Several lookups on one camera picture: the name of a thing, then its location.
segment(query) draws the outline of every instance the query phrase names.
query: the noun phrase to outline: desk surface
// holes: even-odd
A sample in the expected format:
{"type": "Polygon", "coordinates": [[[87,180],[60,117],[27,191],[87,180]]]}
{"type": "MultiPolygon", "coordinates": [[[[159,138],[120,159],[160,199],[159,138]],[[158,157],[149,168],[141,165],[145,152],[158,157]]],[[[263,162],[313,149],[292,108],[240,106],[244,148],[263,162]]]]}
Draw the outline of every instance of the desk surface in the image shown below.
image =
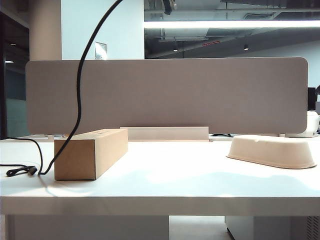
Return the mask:
{"type": "MultiPolygon", "coordinates": [[[[320,138],[309,141],[316,153],[320,138]]],[[[1,163],[38,163],[30,142],[1,141],[1,163]]],[[[53,143],[41,142],[44,158],[53,143]]],[[[320,166],[281,169],[227,158],[231,142],[130,142],[95,181],[6,177],[1,214],[319,216],[320,166]]]]}

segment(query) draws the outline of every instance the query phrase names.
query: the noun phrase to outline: cable plug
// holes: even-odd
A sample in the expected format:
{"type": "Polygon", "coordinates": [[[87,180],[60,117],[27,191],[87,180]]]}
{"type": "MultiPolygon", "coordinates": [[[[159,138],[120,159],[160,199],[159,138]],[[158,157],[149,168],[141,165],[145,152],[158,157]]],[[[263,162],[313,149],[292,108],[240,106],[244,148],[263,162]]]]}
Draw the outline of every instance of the cable plug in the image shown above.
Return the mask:
{"type": "Polygon", "coordinates": [[[28,176],[33,176],[36,172],[38,171],[38,169],[33,166],[28,170],[28,176]]]}

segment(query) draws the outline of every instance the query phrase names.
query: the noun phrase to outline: glass wall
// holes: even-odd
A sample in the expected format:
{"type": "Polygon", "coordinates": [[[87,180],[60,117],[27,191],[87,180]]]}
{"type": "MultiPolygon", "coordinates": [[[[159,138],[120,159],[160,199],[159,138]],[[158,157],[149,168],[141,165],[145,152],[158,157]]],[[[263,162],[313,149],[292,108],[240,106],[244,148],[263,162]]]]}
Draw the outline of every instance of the glass wall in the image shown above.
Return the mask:
{"type": "Polygon", "coordinates": [[[8,16],[1,14],[1,48],[4,79],[1,88],[1,137],[21,137],[27,130],[26,72],[29,61],[29,30],[8,16]]]}

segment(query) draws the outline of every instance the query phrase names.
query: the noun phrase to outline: white column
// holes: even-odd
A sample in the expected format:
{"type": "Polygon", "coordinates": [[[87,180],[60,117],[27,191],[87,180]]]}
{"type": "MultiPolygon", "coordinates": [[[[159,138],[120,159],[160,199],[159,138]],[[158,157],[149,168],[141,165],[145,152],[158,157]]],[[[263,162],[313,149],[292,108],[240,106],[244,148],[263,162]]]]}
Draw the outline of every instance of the white column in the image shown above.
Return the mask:
{"type": "Polygon", "coordinates": [[[31,0],[30,60],[61,60],[61,1],[31,0]]]}

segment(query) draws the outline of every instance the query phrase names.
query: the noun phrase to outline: white pulp tray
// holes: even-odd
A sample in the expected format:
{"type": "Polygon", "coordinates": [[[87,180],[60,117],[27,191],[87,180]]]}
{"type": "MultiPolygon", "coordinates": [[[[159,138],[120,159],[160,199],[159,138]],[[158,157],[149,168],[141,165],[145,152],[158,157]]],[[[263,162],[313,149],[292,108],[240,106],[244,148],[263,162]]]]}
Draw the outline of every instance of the white pulp tray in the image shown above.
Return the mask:
{"type": "Polygon", "coordinates": [[[285,169],[316,165],[306,140],[278,136],[235,136],[227,157],[285,169]]]}

